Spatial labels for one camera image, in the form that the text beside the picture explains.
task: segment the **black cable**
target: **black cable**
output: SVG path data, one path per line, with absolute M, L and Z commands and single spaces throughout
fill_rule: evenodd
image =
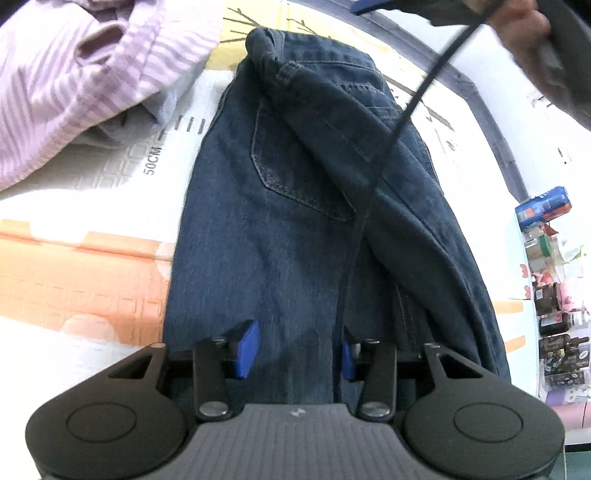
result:
M 371 165 L 374 166 L 375 175 L 371 180 L 371 183 L 368 187 L 368 196 L 363 208 L 360 208 L 357 212 L 355 224 L 353 226 L 353 241 L 349 247 L 348 255 L 346 258 L 351 259 L 350 262 L 345 264 L 345 269 L 343 270 L 343 274 L 340 279 L 339 284 L 339 296 L 337 300 L 337 307 L 336 307 L 336 318 L 335 318 L 335 327 L 333 330 L 333 401 L 335 403 L 342 402 L 342 389 L 341 389 L 341 355 L 342 355 L 342 345 L 343 345 L 343 328 L 345 326 L 345 305 L 347 299 L 347 293 L 349 291 L 349 281 L 351 277 L 351 273 L 355 267 L 357 262 L 357 257 L 359 255 L 359 250 L 361 248 L 361 242 L 363 241 L 363 236 L 365 234 L 365 227 L 367 226 L 369 214 L 371 213 L 371 209 L 374 203 L 374 199 L 376 196 L 376 190 L 378 186 L 379 180 L 384 175 L 385 166 L 388 161 L 388 156 L 390 155 L 393 147 L 395 147 L 396 142 L 400 138 L 402 134 L 402 129 L 406 126 L 408 121 L 411 118 L 411 115 L 415 111 L 418 103 L 421 101 L 421 98 L 427 91 L 427 89 L 431 86 L 437 75 L 441 72 L 443 67 L 447 64 L 447 62 L 457 53 L 457 51 L 461 48 L 462 45 L 472 36 L 472 34 L 482 25 L 487 22 L 487 20 L 496 12 L 496 10 L 505 2 L 505 0 L 495 0 L 490 5 L 486 7 L 483 13 L 478 17 L 478 19 L 472 24 L 466 27 L 464 30 L 460 32 L 460 34 L 452 41 L 452 43 L 445 49 L 445 51 L 439 55 L 437 61 L 429 70 L 427 76 L 421 83 L 420 87 L 418 88 L 417 92 L 413 95 L 410 100 L 410 103 L 404 109 L 404 112 L 400 116 L 394 131 L 390 135 L 389 141 L 386 142 L 386 146 L 382 151 L 380 151 L 370 162 Z

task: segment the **bottle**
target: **bottle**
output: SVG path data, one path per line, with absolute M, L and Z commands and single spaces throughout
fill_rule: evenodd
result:
M 571 338 L 568 334 L 555 335 L 553 337 L 546 337 L 540 339 L 540 355 L 556 350 L 571 350 L 577 348 L 581 343 L 589 341 L 589 337 L 575 337 Z M 552 356 L 545 356 L 541 358 L 551 358 Z
M 570 329 L 569 314 L 566 312 L 553 313 L 540 318 L 540 335 L 550 336 L 566 333 Z
M 562 297 L 560 287 L 557 283 L 544 285 L 535 289 L 534 293 L 535 312 L 538 317 L 549 315 L 562 308 Z

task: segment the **purple striped cloth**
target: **purple striped cloth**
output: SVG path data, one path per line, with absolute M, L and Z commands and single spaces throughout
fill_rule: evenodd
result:
M 222 32 L 220 0 L 30 0 L 0 28 L 0 190 L 174 84 Z

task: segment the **denim jeans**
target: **denim jeans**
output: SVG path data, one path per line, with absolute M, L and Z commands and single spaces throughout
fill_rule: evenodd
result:
M 190 180 L 164 340 L 187 349 L 256 319 L 261 348 L 233 401 L 330 402 L 353 219 L 401 109 L 371 58 L 342 43 L 258 28 L 246 49 Z M 346 324 L 403 349 L 441 342 L 508 379 L 491 301 L 412 125 L 389 157 Z

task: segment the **hand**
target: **hand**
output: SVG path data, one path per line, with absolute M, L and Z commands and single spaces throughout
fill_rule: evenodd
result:
M 481 12 L 490 1 L 464 0 L 475 12 Z M 550 33 L 550 22 L 536 7 L 535 0 L 506 0 L 489 24 L 533 84 L 547 91 L 540 70 L 540 47 Z

